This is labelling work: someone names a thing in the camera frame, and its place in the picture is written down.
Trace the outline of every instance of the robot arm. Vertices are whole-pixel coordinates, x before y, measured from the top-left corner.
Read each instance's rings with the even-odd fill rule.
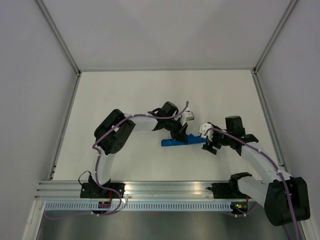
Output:
[[[217,150],[222,146],[230,146],[243,159],[248,161],[262,178],[261,182],[255,180],[248,172],[233,174],[229,180],[231,191],[235,194],[242,193],[250,196],[263,206],[266,216],[274,226],[291,223],[292,217],[284,184],[279,176],[280,171],[287,186],[289,186],[289,194],[296,220],[309,219],[310,207],[306,182],[301,177],[292,177],[277,162],[271,163],[263,154],[260,154],[265,153],[265,151],[254,135],[246,134],[241,117],[226,117],[225,122],[226,131],[221,130],[221,128],[210,122],[200,125],[199,132],[201,137],[206,138],[206,143],[202,149],[216,155]],[[254,149],[230,136],[241,140]]]
[[[108,134],[97,147],[101,151],[100,163],[98,165],[98,181],[101,185],[107,184],[111,180],[111,167],[115,159],[115,155],[119,152],[127,142],[131,132],[136,131],[156,131],[166,129],[170,131],[171,137],[177,141],[187,143],[186,129],[188,127],[188,121],[194,120],[195,116],[193,112],[187,107],[182,113],[181,117],[163,119],[166,117],[172,117],[178,113],[178,108],[173,103],[167,101],[162,108],[156,108],[153,111],[148,112],[150,116],[133,116],[131,119],[123,122],[119,127],[114,129]],[[94,132],[96,140],[103,136],[112,127],[118,124],[120,121],[132,114],[122,113],[119,109],[113,110],[109,116],[98,126]],[[92,176],[92,180],[97,182],[95,177]]]

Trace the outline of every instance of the blue plastic tool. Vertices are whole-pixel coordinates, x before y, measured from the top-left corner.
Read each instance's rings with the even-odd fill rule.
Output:
[[[170,146],[180,146],[180,145],[191,145],[191,144],[202,144],[206,142],[205,138],[202,138],[200,136],[194,136],[193,134],[187,134],[186,138],[188,140],[188,143],[184,143],[182,141],[176,141],[171,139],[164,139],[161,141],[162,147],[170,147]]]

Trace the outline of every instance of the purple cable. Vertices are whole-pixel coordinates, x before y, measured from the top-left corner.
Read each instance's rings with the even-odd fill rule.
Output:
[[[130,115],[130,116],[127,116],[126,118],[124,118],[123,120],[121,120],[120,122],[118,122],[114,127],[112,127],[109,131],[107,131],[105,134],[103,134],[93,145],[92,145],[92,148],[94,150],[96,150],[99,154],[98,158],[96,159],[96,163],[95,163],[95,168],[94,168],[94,171],[95,171],[95,180],[96,180],[96,184],[102,188],[102,189],[105,189],[105,190],[108,190],[108,191],[112,191],[114,193],[116,193],[118,196],[119,196],[119,204],[118,206],[112,210],[111,212],[106,212],[106,213],[102,213],[100,215],[102,216],[107,216],[107,215],[111,215],[111,214],[114,214],[121,206],[121,195],[118,191],[112,189],[112,188],[109,188],[109,187],[105,187],[105,186],[102,186],[99,182],[99,179],[98,179],[98,166],[99,166],[99,162],[100,162],[100,158],[101,158],[101,154],[102,152],[100,151],[99,148],[97,148],[97,145],[106,137],[108,136],[113,130],[115,130],[117,127],[119,127],[121,124],[123,124],[125,121],[131,119],[131,118],[134,118],[134,117],[146,117],[146,118],[152,118],[152,119],[175,119],[177,117],[179,117],[181,114],[184,113],[184,111],[187,109],[189,105],[189,101],[186,101],[185,103],[185,107],[184,109],[179,112],[178,114],[174,115],[174,116],[164,116],[164,117],[161,117],[161,116],[152,116],[152,115],[147,115],[147,114],[134,114],[134,115]]]
[[[212,127],[212,128],[209,128],[209,129],[205,132],[204,135],[207,135],[207,133],[208,133],[210,130],[213,130],[213,131],[216,131],[216,132],[218,132],[218,133],[224,134],[224,135],[228,136],[229,138],[232,138],[232,139],[238,141],[238,142],[241,143],[242,145],[247,146],[248,148],[256,151],[257,153],[260,153],[262,156],[264,156],[264,157],[272,164],[272,166],[274,167],[275,170],[279,170],[279,169],[280,169],[280,168],[275,164],[275,162],[274,162],[267,154],[265,154],[265,153],[262,152],[262,151],[259,152],[259,150],[258,150],[257,148],[255,148],[255,147],[247,144],[246,142],[238,139],[238,138],[235,137],[235,136],[232,136],[231,134],[229,134],[229,133],[227,133],[227,132],[225,132],[225,131],[222,131],[222,130],[220,130],[220,129],[218,129],[218,128]],[[293,208],[293,205],[292,205],[292,201],[291,201],[291,197],[290,197],[290,193],[289,193],[289,188],[288,188],[288,185],[287,185],[287,183],[286,183],[286,180],[285,180],[283,174],[282,174],[281,172],[279,172],[278,174],[279,174],[279,177],[281,178],[281,181],[283,182],[283,185],[284,185],[285,195],[286,195],[286,198],[287,198],[287,201],[288,201],[289,210],[290,210],[290,215],[291,215],[292,222],[293,222],[293,225],[294,225],[295,239],[296,239],[296,240],[299,240],[298,225],[297,225],[297,220],[296,220],[296,216],[295,216],[295,211],[294,211],[294,208]]]
[[[108,136],[113,130],[115,130],[117,127],[119,127],[121,124],[123,124],[125,121],[133,118],[133,117],[147,117],[151,119],[175,119],[179,117],[181,114],[184,113],[184,111],[187,109],[189,106],[189,101],[186,101],[184,109],[179,112],[177,115],[174,116],[152,116],[152,115],[147,115],[147,114],[134,114],[127,116],[125,119],[121,120],[119,123],[117,123],[113,128],[111,128],[109,131],[107,131],[105,134],[103,134],[92,146],[94,149],[95,146],[97,146],[106,136]]]

